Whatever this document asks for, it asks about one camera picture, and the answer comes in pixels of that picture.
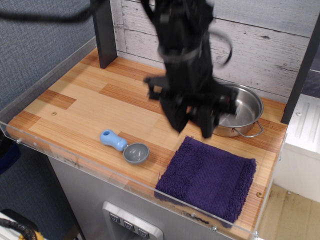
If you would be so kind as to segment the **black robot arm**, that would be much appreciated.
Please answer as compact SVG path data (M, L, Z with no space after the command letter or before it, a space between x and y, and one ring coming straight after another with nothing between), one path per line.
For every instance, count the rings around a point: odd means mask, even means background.
M237 91L213 77L209 25L213 6L204 0L157 0L143 9L158 37L164 76L147 77L149 98L160 102L170 125L181 132L188 121L210 138L223 113L237 111Z

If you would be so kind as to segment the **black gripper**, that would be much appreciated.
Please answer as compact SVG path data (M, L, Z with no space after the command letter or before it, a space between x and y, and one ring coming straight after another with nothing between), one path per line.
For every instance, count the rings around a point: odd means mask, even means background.
M209 51L194 49L158 51L164 60L165 75L144 79L148 96L160 102L171 127L180 133L189 119L200 127L203 138L210 138L219 125L219 98L230 87L223 86L213 77Z

